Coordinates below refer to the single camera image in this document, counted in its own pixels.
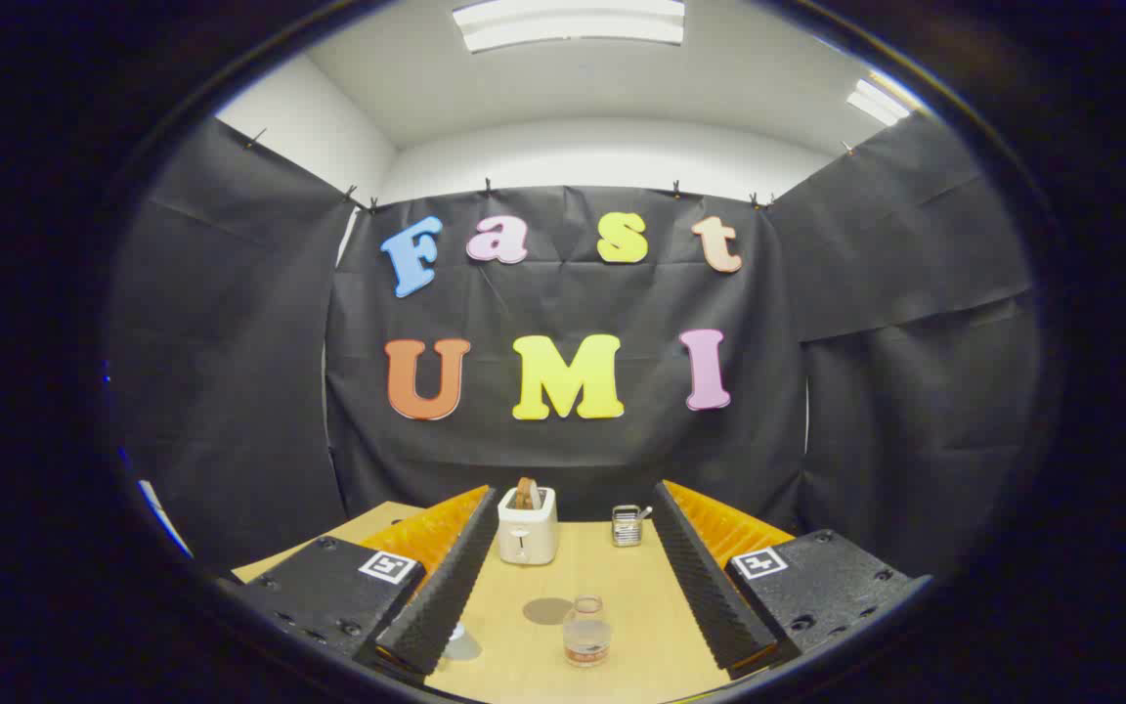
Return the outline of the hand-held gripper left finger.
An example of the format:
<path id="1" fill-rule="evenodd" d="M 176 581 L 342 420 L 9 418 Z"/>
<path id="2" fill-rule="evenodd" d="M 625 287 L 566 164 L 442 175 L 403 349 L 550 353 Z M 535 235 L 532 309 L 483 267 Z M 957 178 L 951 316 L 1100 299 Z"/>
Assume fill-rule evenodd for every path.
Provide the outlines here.
<path id="1" fill-rule="evenodd" d="M 310 541 L 225 592 L 304 645 L 425 681 L 459 623 L 497 527 L 495 490 L 479 485 L 370 538 Z"/>

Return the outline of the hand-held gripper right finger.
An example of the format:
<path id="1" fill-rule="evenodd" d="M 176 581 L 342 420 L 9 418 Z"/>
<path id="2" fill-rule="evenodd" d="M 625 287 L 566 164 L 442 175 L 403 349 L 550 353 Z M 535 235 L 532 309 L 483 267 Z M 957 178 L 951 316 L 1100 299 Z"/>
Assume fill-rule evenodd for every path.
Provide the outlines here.
<path id="1" fill-rule="evenodd" d="M 792 536 L 667 480 L 654 485 L 654 531 L 716 666 L 732 679 L 858 636 L 932 581 L 841 532 Z"/>

